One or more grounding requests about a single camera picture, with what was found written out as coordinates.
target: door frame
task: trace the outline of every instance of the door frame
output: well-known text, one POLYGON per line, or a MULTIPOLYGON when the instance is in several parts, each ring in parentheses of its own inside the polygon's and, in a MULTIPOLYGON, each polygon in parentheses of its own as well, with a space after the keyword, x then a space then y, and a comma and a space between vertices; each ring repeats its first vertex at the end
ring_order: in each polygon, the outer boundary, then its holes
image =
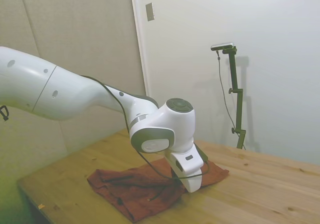
POLYGON ((146 49, 145 49, 145 44, 143 42, 143 33, 142 33, 142 20, 140 20, 141 14, 139 12, 138 7, 138 0, 132 0, 132 7, 133 7, 133 14, 134 14, 134 22, 136 24, 136 35, 138 38, 138 46, 139 46, 139 52, 140 52, 140 59, 141 59, 141 66, 142 66, 142 74, 143 74, 143 81, 144 81, 144 86, 145 86, 145 93, 147 96, 151 97, 151 87, 150 83, 148 82, 149 80, 149 72, 148 72, 148 62, 146 58, 146 49))

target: tabletop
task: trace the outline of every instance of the tabletop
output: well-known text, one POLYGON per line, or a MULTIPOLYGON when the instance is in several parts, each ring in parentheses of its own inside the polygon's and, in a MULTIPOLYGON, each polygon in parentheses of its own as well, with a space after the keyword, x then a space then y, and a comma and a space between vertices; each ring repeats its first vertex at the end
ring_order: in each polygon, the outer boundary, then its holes
MULTIPOLYGON (((139 224, 320 224, 320 166, 204 141, 209 160, 228 169, 220 183, 183 194, 168 210, 139 224)), ((148 154, 150 160, 162 158, 148 154)), ((54 224, 130 223, 96 194, 96 169, 145 164, 125 131, 70 154, 19 180, 28 199, 54 224)))

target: red towel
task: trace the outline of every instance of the red towel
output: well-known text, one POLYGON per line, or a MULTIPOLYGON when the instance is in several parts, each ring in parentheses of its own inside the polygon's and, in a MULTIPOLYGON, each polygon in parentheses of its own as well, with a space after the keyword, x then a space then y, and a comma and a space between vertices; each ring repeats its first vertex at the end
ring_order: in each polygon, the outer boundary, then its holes
MULTIPOLYGON (((201 187, 222 181, 229 171, 208 162, 210 171, 202 176, 201 187)), ((171 177, 171 167, 163 158, 152 162, 162 174, 171 177)), ((201 168, 207 170, 206 164, 201 168)), ((130 221, 137 222, 168 209, 184 192, 180 181, 158 175, 148 164, 122 172, 97 169, 88 182, 93 190, 114 205, 130 221)))

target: white wall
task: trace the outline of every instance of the white wall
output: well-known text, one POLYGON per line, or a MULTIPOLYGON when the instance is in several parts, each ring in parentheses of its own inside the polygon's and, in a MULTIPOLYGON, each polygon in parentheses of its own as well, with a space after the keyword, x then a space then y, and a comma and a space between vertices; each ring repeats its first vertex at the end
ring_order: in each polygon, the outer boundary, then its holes
MULTIPOLYGON (((150 94, 196 108, 196 139, 236 146, 212 44, 232 41, 248 149, 320 164, 320 0, 136 0, 150 94), (153 2, 155 20, 145 5, 153 2)), ((225 90, 231 86, 222 56, 225 90)), ((235 118, 236 95, 227 94, 235 118)))

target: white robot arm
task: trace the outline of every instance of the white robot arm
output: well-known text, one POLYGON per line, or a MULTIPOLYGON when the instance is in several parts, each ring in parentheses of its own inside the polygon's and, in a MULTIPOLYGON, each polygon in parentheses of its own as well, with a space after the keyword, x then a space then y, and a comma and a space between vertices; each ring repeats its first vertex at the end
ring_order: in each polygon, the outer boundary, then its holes
POLYGON ((185 100, 170 99, 158 108, 149 97, 103 87, 41 58, 0 47, 0 104, 53 120, 72 118, 93 105, 124 112, 130 141, 137 151, 164 150, 189 192, 201 186, 204 157, 194 144, 195 111, 185 100))

